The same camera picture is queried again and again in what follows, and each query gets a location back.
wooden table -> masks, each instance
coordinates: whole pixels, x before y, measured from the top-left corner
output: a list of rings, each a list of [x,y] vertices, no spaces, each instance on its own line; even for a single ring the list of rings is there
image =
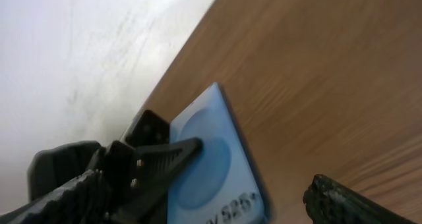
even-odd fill
[[[274,205],[310,223],[324,173],[422,221],[422,0],[216,0],[144,105],[168,121],[212,82]]]

blue circle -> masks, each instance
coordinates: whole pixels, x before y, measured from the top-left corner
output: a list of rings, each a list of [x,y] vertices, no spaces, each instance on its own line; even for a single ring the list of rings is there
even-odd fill
[[[227,142],[217,136],[208,110],[195,113],[183,127],[179,140],[197,137],[203,150],[199,157],[184,170],[174,189],[177,203],[187,210],[197,209],[211,201],[226,180],[231,163]]]

metal screw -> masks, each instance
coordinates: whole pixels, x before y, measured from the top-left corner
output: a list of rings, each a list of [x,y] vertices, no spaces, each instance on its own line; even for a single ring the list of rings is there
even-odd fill
[[[136,166],[137,167],[141,167],[143,165],[144,165],[144,161],[143,160],[139,159],[139,160],[136,161]]]
[[[132,187],[132,188],[137,187],[137,186],[138,186],[138,183],[139,183],[139,182],[138,182],[138,180],[137,180],[137,179],[133,179],[133,180],[132,180],[132,182],[131,182],[131,187]]]

brown wooden surface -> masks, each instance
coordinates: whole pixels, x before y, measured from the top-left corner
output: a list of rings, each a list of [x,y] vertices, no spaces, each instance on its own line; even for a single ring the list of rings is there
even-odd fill
[[[324,173],[422,222],[422,0],[216,0],[145,109],[224,87],[274,205]]]

white wall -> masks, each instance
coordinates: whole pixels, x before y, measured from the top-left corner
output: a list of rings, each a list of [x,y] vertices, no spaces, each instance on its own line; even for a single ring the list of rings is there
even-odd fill
[[[0,0],[0,213],[32,156],[119,138],[213,0]]]

